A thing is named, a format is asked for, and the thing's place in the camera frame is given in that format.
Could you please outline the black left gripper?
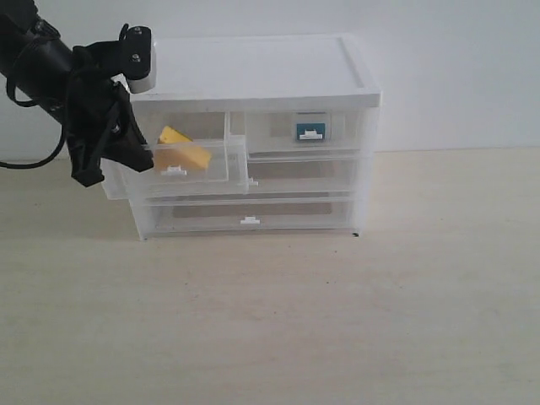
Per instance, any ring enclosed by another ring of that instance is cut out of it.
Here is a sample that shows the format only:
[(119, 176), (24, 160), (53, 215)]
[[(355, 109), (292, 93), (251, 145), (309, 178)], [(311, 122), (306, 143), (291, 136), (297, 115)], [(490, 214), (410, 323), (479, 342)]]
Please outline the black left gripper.
[(84, 187), (105, 179), (100, 168), (102, 159), (138, 173), (154, 167), (130, 94), (113, 80), (124, 73), (126, 60), (122, 40), (73, 48), (62, 135), (71, 160), (71, 177)]

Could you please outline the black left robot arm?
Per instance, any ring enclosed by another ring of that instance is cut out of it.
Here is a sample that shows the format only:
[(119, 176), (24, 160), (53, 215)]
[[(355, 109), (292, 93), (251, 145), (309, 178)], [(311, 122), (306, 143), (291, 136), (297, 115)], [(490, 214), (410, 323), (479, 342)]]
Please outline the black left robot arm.
[(152, 31), (124, 24), (117, 40), (68, 48), (33, 1), (1, 3), (1, 73), (6, 95), (23, 108), (40, 107), (61, 126), (46, 158), (10, 170), (37, 169), (67, 149), (71, 177), (85, 187), (101, 183), (104, 159), (136, 172), (154, 166), (130, 96), (155, 86)]

